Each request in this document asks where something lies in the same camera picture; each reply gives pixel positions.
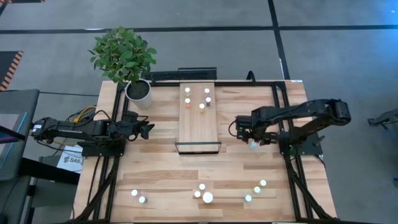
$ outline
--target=orange striped tape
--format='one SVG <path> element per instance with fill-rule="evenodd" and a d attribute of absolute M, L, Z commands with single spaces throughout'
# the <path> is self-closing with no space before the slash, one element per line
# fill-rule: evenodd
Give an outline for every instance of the orange striped tape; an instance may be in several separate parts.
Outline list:
<path fill-rule="evenodd" d="M 22 51 L 15 54 L 15 57 L 12 60 L 10 67 L 8 68 L 8 72 L 6 73 L 6 77 L 4 77 L 4 80 L 2 81 L 2 83 L 0 85 L 0 91 L 7 90 L 7 87 L 8 87 L 8 85 L 10 85 L 11 79 L 15 73 L 15 69 L 17 69 L 17 66 L 18 66 L 23 54 L 24 54 L 24 52 L 22 52 Z"/>

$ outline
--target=black line on floor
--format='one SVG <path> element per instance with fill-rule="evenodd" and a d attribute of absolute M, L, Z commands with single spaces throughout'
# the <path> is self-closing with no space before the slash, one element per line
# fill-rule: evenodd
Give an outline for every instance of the black line on floor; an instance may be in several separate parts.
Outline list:
<path fill-rule="evenodd" d="M 55 93 L 55 92 L 47 92 L 40 91 L 42 94 L 54 94 L 54 95 L 68 95 L 68 96 L 99 96 L 99 95 L 91 95 L 91 94 L 79 94 L 79 93 Z"/>
<path fill-rule="evenodd" d="M 280 36 L 280 30 L 278 25 L 278 19 L 276 16 L 274 1 L 268 0 L 268 6 L 269 6 L 269 12 L 271 13 L 272 26 L 273 28 L 275 28 L 274 35 L 275 35 L 276 46 L 278 48 L 280 63 L 282 64 L 282 74 L 284 76 L 284 79 L 290 80 L 289 69 L 287 68 L 285 50 L 284 50 L 284 45 L 282 43 L 282 37 Z"/>
<path fill-rule="evenodd" d="M 7 4 L 8 4 L 8 0 L 5 0 L 5 1 L 1 4 L 1 7 L 0 7 L 0 16 L 1 16 L 2 12 L 4 11 L 4 9 L 6 8 Z"/>
<path fill-rule="evenodd" d="M 211 26 L 211 27 L 153 27 L 126 28 L 134 32 L 195 32 L 195 31 L 256 31 L 273 30 L 271 26 Z M 48 30 L 0 30 L 0 34 L 100 34 L 111 29 L 48 29 Z"/>
<path fill-rule="evenodd" d="M 5 5 L 0 7 L 0 15 Z M 202 26 L 202 27 L 142 27 L 126 28 L 135 32 L 195 32 L 195 31 L 257 31 L 257 30 L 394 30 L 398 25 L 355 26 Z M 29 29 L 0 30 L 0 34 L 102 34 L 111 29 Z"/>
<path fill-rule="evenodd" d="M 279 30 L 388 30 L 398 25 L 355 25 L 355 26 L 280 26 Z"/>

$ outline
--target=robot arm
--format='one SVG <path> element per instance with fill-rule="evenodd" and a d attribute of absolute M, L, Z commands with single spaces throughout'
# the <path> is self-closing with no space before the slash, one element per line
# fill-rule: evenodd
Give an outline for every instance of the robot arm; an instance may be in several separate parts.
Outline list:
<path fill-rule="evenodd" d="M 236 138 L 248 143 L 249 139 L 260 145 L 276 143 L 277 133 L 266 133 L 266 129 L 279 121 L 316 117 L 302 127 L 289 130 L 291 144 L 301 144 L 306 138 L 330 125 L 343 126 L 351 121 L 348 105 L 341 100 L 312 100 L 297 106 L 275 108 L 263 106 L 251 111 L 250 116 L 237 116 Z"/>

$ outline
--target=wooden board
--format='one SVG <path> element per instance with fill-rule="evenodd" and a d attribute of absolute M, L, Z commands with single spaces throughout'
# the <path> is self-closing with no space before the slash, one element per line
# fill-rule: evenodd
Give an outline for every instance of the wooden board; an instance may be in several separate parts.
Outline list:
<path fill-rule="evenodd" d="M 190 96 L 186 96 L 185 88 L 190 88 Z M 210 90 L 209 96 L 213 102 L 206 106 L 204 112 L 200 112 L 199 104 L 205 101 L 205 88 Z M 187 108 L 185 99 L 190 98 L 190 107 Z M 217 151 L 218 144 L 205 144 L 206 142 L 217 142 L 217 117 L 216 96 L 214 83 L 181 83 L 180 84 L 180 119 L 179 119 L 178 145 L 180 152 L 203 152 Z M 191 142 L 202 142 L 203 144 L 190 144 Z"/>
<path fill-rule="evenodd" d="M 302 83 L 286 82 L 291 105 L 307 100 Z M 103 82 L 97 110 L 111 113 L 116 85 Z M 228 125 L 236 115 L 249 115 L 260 106 L 273 106 L 269 87 L 216 87 L 218 139 L 224 144 L 219 154 L 180 156 L 174 143 L 179 129 L 179 87 L 152 89 L 154 104 L 140 110 L 133 103 L 129 110 L 148 115 L 155 128 L 149 140 L 141 137 L 129 142 L 121 158 L 114 195 L 111 222 L 271 222 L 293 221 L 294 213 L 287 181 L 285 162 L 277 144 L 249 149 L 248 145 L 228 134 Z M 106 119 L 98 114 L 96 119 Z M 310 119 L 295 119 L 301 126 Z M 269 131 L 278 131 L 272 126 Z M 330 215 L 335 216 L 326 172 L 313 156 L 302 156 L 308 189 Z M 85 208 L 96 158 L 89 157 L 83 164 L 75 197 L 76 216 Z M 100 168 L 95 178 L 93 195 L 98 186 Z M 251 194 L 259 180 L 267 186 L 251 203 L 243 196 Z M 194 199 L 200 183 L 214 195 L 211 205 Z M 148 198 L 139 204 L 132 197 L 132 189 L 139 189 Z M 300 193 L 300 208 L 305 207 Z M 101 204 L 100 218 L 104 217 L 105 203 Z"/>

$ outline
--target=small cylinder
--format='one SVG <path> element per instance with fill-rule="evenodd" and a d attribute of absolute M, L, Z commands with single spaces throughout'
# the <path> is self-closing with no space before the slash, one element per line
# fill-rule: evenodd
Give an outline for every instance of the small cylinder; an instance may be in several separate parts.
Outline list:
<path fill-rule="evenodd" d="M 206 97 L 210 96 L 210 90 L 208 88 L 205 88 L 205 96 Z"/>
<path fill-rule="evenodd" d="M 244 196 L 244 200 L 245 200 L 246 202 L 251 202 L 251 196 L 250 196 L 250 195 Z"/>
<path fill-rule="evenodd" d="M 189 98 L 186 98 L 186 99 L 185 99 L 185 106 L 186 106 L 187 108 L 190 108 L 190 107 L 191 107 L 191 99 L 189 99 Z"/>
<path fill-rule="evenodd" d="M 211 98 L 206 97 L 206 106 L 210 106 Z"/>
<path fill-rule="evenodd" d="M 256 146 L 257 146 L 257 142 L 253 141 L 253 142 L 250 143 L 249 148 L 253 149 Z"/>
<path fill-rule="evenodd" d="M 144 196 L 141 196 L 139 197 L 138 201 L 139 203 L 146 203 L 148 200 Z"/>
<path fill-rule="evenodd" d="M 260 180 L 260 185 L 265 187 L 267 185 L 267 181 L 266 180 Z"/>
<path fill-rule="evenodd" d="M 255 187 L 253 190 L 254 190 L 254 193 L 256 193 L 256 194 L 260 193 L 260 191 L 261 191 L 260 187 Z"/>
<path fill-rule="evenodd" d="M 131 191 L 131 195 L 134 196 L 134 197 L 139 196 L 138 190 L 136 190 L 136 189 L 132 190 L 132 191 Z"/>
<path fill-rule="evenodd" d="M 211 203 L 213 201 L 213 195 L 210 192 L 205 192 L 202 199 L 205 203 Z"/>
<path fill-rule="evenodd" d="M 199 112 L 205 112 L 205 105 L 203 103 L 199 104 Z"/>
<path fill-rule="evenodd" d="M 190 89 L 189 87 L 186 87 L 186 88 L 185 88 L 185 95 L 186 95 L 187 97 L 189 97 L 189 96 L 191 95 L 190 92 L 191 92 L 191 89 Z"/>
<path fill-rule="evenodd" d="M 195 193 L 194 193 L 195 198 L 199 198 L 200 194 L 201 194 L 200 191 L 198 191 L 198 190 L 195 191 Z"/>
<path fill-rule="evenodd" d="M 206 189 L 206 185 L 205 184 L 200 184 L 199 185 L 199 189 L 200 190 L 205 190 Z"/>

